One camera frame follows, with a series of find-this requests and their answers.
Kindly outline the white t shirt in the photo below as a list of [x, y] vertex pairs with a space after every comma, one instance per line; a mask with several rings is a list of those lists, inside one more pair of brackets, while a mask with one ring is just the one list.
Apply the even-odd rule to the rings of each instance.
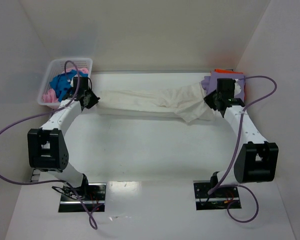
[[181, 118], [187, 124], [197, 119], [213, 121], [215, 114], [205, 96], [200, 83], [156, 90], [103, 90], [97, 109], [108, 115]]

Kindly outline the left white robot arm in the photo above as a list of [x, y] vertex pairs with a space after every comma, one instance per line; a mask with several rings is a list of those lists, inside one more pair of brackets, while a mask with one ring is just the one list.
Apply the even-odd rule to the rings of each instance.
[[71, 188], [81, 196], [89, 191], [86, 175], [69, 163], [65, 134], [82, 111], [92, 108], [99, 100], [92, 90], [89, 77], [73, 77], [70, 89], [49, 120], [40, 128], [32, 128], [27, 133], [30, 167], [63, 181], [64, 187], [60, 192], [64, 195], [70, 195]]

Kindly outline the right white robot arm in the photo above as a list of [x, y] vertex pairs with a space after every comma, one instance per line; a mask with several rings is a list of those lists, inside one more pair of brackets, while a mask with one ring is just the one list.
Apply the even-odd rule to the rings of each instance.
[[262, 136], [247, 112], [249, 107], [271, 94], [245, 104], [241, 98], [235, 97], [237, 82], [238, 79], [219, 78], [216, 90], [204, 98], [204, 102], [221, 114], [237, 136], [227, 169], [215, 172], [211, 177], [209, 195], [223, 186], [271, 182], [276, 174], [279, 147]]

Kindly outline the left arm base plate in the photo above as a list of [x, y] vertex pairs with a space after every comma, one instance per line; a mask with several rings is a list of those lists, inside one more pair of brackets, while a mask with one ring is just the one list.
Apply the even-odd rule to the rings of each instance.
[[[104, 212], [107, 184], [89, 183], [88, 186], [89, 187], [85, 195], [83, 195], [83, 192], [80, 190], [77, 192], [80, 199], [89, 212]], [[79, 213], [85, 211], [85, 209], [81, 205], [81, 202], [78, 200], [69, 186], [52, 186], [51, 188], [61, 194], [58, 207], [59, 213]]]

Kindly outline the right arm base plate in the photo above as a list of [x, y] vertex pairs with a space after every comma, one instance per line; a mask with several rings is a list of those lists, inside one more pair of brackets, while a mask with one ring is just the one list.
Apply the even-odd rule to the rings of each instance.
[[236, 187], [223, 187], [209, 195], [209, 181], [194, 181], [195, 206], [197, 211], [241, 209], [239, 191]]

